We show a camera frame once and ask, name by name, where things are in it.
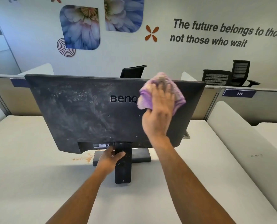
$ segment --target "hand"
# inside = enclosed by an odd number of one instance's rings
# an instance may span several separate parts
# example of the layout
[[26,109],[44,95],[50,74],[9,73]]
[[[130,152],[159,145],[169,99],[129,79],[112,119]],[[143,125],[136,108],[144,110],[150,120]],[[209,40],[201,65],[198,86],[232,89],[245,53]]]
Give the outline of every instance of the hand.
[[158,88],[156,84],[152,84],[151,93],[153,110],[147,109],[144,113],[142,125],[144,132],[154,146],[154,143],[166,137],[172,119],[175,95],[171,92],[170,84],[166,91],[163,90],[163,84],[159,84]]
[[104,174],[104,178],[105,178],[108,174],[110,174],[114,170],[116,163],[119,161],[119,159],[125,156],[125,154],[126,154],[125,152],[119,152],[118,154],[114,155],[113,147],[112,146],[108,147],[108,149],[105,150],[101,155],[101,157],[99,158],[95,171]]

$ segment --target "cleaning cloth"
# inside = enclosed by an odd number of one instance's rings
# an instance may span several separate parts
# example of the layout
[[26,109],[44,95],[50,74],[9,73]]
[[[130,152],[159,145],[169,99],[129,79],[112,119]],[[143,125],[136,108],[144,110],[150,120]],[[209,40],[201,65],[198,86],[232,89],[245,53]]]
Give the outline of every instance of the cleaning cloth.
[[168,84],[171,85],[171,90],[175,94],[175,106],[173,110],[173,115],[176,113],[178,108],[186,103],[185,98],[177,85],[163,72],[157,73],[153,78],[148,80],[144,86],[140,89],[140,97],[137,100],[137,106],[139,109],[153,109],[152,105],[152,95],[151,95],[151,85],[163,83],[163,88],[166,88]]

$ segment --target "flower wall art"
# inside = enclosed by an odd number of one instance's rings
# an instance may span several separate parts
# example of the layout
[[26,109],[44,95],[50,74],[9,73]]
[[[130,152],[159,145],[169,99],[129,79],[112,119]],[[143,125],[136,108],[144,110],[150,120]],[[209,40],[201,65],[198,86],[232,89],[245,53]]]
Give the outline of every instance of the flower wall art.
[[104,0],[106,30],[136,32],[142,22],[144,0]]
[[100,45],[97,8],[66,5],[60,11],[66,48],[94,50]]

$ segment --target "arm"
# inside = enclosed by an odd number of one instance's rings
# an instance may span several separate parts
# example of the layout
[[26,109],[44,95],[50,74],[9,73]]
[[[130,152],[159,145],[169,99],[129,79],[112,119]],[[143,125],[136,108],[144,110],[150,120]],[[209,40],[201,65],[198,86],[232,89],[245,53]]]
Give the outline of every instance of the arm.
[[143,129],[154,147],[165,175],[175,209],[182,223],[235,223],[210,195],[175,151],[166,136],[172,119],[175,96],[170,85],[152,85],[153,110],[143,116]]
[[114,157],[112,155],[114,155],[112,147],[103,152],[91,177],[84,182],[46,224],[88,223],[101,183],[114,170],[116,163],[125,155],[125,152],[120,152]]

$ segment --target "office chair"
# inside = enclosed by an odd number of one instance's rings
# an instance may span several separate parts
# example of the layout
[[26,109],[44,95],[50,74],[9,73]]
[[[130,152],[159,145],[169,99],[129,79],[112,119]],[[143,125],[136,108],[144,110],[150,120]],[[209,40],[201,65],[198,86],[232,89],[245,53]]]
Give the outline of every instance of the office chair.
[[147,67],[147,65],[124,68],[121,72],[120,78],[140,79],[145,67]]
[[233,69],[232,69],[232,80],[231,86],[242,86],[242,87],[251,87],[253,85],[260,85],[260,83],[252,80],[248,80],[249,85],[243,86],[245,83],[248,72],[249,72],[249,61],[233,61]]
[[232,79],[230,71],[204,69],[202,81],[207,85],[229,86]]

